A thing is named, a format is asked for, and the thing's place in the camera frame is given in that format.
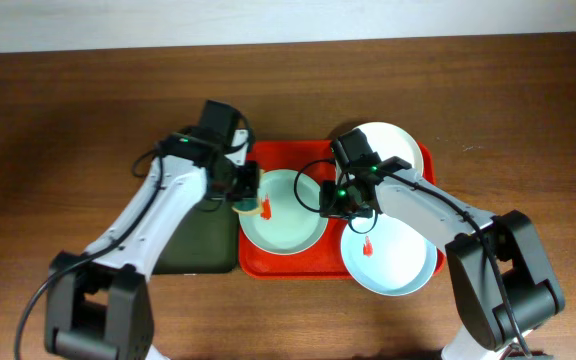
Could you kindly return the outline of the mint green plate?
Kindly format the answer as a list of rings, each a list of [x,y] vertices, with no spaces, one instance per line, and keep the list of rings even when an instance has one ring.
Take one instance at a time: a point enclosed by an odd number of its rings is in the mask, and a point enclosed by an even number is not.
[[[258,189],[260,213],[240,215],[244,235],[254,246],[270,254],[303,252],[323,236],[328,219],[306,209],[295,197],[295,170],[265,173]]]

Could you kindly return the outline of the green and yellow sponge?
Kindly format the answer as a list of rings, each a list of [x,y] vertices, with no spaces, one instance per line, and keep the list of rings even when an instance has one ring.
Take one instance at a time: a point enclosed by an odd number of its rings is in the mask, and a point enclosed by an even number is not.
[[[232,205],[232,210],[242,216],[253,216],[260,214],[263,211],[262,203],[258,198],[242,199],[240,201],[234,202]]]

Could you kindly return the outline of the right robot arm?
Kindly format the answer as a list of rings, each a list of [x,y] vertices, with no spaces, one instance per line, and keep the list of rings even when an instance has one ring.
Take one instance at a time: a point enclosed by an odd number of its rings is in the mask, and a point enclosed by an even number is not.
[[[324,217],[388,216],[446,257],[462,327],[443,359],[541,359],[526,337],[564,310],[563,290],[524,213],[472,207],[429,183],[409,163],[363,157],[320,193]]]

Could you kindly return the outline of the light blue plate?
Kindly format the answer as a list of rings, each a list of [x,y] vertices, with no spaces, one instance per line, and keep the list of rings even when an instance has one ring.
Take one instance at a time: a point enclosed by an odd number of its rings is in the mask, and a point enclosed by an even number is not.
[[[340,253],[351,277],[384,296],[405,296],[424,287],[439,264],[437,248],[404,222],[388,216],[346,225]]]

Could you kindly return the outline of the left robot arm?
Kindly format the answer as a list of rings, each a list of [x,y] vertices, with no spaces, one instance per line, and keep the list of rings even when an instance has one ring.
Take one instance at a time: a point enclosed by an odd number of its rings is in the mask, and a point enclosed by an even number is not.
[[[180,223],[205,198],[252,199],[259,170],[254,135],[195,129],[147,152],[144,182],[82,254],[59,253],[47,293],[44,346],[65,359],[160,359],[148,283]]]

